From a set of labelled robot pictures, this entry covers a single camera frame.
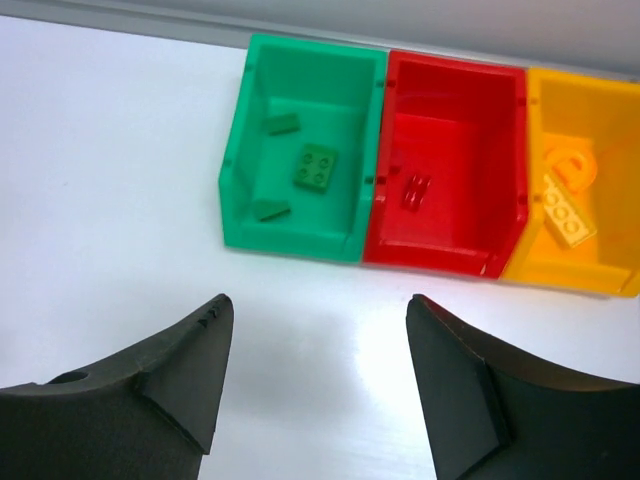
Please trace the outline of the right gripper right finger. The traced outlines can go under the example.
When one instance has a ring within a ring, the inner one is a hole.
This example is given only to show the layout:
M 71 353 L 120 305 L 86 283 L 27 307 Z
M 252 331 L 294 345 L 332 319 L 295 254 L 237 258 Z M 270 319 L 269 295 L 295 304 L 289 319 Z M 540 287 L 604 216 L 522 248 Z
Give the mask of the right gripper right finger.
M 638 385 L 544 360 L 424 295 L 406 329 L 437 478 L 638 478 Z

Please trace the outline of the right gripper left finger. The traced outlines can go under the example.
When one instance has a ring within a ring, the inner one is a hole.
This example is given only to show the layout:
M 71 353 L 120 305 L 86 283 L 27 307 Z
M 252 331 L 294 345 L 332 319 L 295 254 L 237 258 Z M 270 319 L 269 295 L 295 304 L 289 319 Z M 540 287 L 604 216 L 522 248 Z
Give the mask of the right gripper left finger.
M 195 479 L 233 334 L 219 294 L 174 325 L 44 384 L 1 391 L 4 479 Z

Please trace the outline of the tan lego plate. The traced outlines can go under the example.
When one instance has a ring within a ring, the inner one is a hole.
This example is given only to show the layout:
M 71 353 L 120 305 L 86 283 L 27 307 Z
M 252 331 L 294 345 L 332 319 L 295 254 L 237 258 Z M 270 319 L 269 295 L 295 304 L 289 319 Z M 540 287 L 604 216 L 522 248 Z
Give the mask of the tan lego plate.
M 543 181 L 545 225 L 556 242 L 564 249 L 573 249 L 594 237 L 595 225 L 564 183 L 553 172 L 546 173 Z

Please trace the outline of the red lego brick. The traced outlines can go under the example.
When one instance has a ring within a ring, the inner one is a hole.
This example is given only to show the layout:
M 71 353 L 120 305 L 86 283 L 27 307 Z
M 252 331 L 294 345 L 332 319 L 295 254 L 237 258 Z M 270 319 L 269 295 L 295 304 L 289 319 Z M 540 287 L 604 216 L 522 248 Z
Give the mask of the red lego brick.
M 431 176 L 414 174 L 406 182 L 402 193 L 401 207 L 409 212 L 417 212 L 430 186 Z

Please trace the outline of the orange lego piece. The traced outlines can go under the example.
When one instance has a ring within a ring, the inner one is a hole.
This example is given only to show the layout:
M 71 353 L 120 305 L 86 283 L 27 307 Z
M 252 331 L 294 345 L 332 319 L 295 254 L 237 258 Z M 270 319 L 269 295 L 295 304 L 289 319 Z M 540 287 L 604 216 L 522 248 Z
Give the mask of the orange lego piece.
M 545 161 L 551 172 L 571 193 L 581 193 L 596 179 L 598 166 L 587 150 L 557 147 L 549 150 Z

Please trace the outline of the green square lego brick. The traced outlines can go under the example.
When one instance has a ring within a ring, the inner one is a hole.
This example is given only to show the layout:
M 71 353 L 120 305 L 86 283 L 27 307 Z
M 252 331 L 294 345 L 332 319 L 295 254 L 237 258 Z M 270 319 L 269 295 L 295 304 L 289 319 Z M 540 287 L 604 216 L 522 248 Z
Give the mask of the green square lego brick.
M 293 183 L 299 188 L 326 193 L 337 158 L 336 149 L 319 144 L 304 144 L 294 168 Z

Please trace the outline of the small green lego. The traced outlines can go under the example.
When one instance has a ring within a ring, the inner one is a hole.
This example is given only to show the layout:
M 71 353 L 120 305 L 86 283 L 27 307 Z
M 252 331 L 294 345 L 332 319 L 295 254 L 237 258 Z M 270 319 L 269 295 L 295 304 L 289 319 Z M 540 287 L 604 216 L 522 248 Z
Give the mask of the small green lego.
M 296 113 L 269 116 L 265 120 L 265 129 L 271 136 L 296 132 L 300 129 L 299 116 Z

